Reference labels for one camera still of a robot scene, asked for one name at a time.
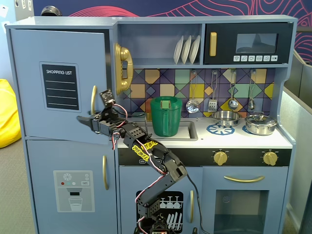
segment green jug lid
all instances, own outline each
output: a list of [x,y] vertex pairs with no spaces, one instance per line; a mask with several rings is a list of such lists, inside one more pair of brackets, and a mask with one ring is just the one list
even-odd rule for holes
[[151,108],[156,110],[175,110],[181,108],[182,100],[171,96],[160,96],[153,98],[151,101]]

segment toy kitchen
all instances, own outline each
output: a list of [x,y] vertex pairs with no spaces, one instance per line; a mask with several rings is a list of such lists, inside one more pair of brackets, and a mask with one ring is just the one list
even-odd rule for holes
[[152,133],[194,181],[157,194],[170,230],[282,234],[295,141],[279,111],[296,24],[269,15],[7,25],[36,233],[150,233],[136,198],[159,173],[118,134],[77,121],[99,115],[109,90],[122,107],[114,115]]

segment countertop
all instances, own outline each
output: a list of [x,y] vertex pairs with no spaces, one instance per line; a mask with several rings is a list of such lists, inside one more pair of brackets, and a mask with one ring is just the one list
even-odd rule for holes
[[[181,121],[192,121],[195,124],[198,140],[159,140],[168,148],[258,148],[258,149],[292,149],[292,144],[276,127],[269,136],[257,136],[243,130],[245,120],[233,128],[215,125],[213,119],[182,118]],[[118,140],[118,148],[127,148],[123,139]]]

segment black robot arm segment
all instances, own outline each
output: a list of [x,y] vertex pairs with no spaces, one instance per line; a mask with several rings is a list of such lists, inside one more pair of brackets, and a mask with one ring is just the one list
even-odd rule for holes
[[[90,117],[78,116],[77,119],[97,134],[104,134],[108,137],[119,135],[124,139],[123,142],[128,148],[135,151],[162,175],[136,199],[139,214],[156,220],[157,211],[160,209],[158,196],[184,178],[187,171],[175,154],[160,142],[151,139],[151,135],[148,135],[137,123],[118,117],[118,113],[113,109],[116,102],[111,90],[100,93],[100,96],[105,105],[104,110]],[[155,156],[163,163],[156,161]]]

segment purple wall mural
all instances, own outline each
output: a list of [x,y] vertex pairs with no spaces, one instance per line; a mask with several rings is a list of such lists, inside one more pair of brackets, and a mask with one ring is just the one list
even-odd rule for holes
[[[312,0],[33,0],[35,15],[54,5],[64,16],[177,17],[232,15],[289,15],[298,26],[312,27]],[[298,33],[296,51],[312,62],[312,33]]]

